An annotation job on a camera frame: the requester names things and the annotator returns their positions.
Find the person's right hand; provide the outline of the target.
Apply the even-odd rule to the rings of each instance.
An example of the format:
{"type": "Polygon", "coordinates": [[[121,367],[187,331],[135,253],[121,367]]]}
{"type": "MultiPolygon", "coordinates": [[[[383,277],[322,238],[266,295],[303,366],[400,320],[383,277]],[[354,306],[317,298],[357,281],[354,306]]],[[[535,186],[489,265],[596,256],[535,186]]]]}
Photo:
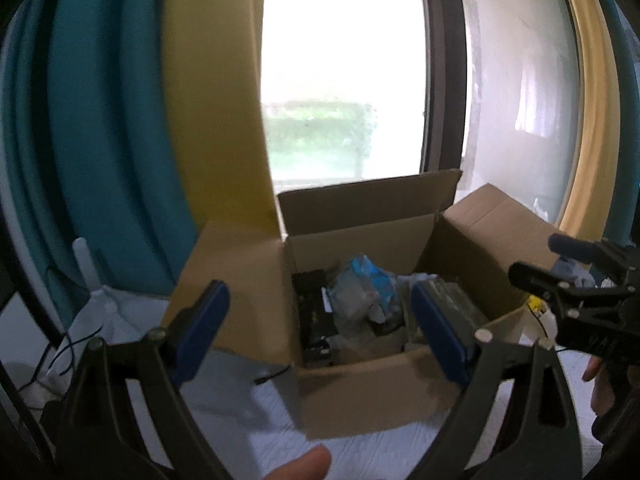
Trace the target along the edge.
{"type": "Polygon", "coordinates": [[[592,382],[590,406],[598,417],[605,415],[614,405],[615,396],[608,379],[605,362],[596,356],[590,356],[582,373],[583,382],[592,382]]]}

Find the person's left hand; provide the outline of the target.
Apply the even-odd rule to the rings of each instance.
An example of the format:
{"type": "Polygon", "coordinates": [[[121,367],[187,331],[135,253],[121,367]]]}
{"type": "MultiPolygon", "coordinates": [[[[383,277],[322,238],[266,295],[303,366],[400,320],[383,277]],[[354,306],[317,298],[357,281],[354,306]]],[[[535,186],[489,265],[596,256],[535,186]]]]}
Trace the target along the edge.
{"type": "Polygon", "coordinates": [[[332,462],[331,452],[322,444],[265,476],[265,480],[323,480],[332,462]]]}

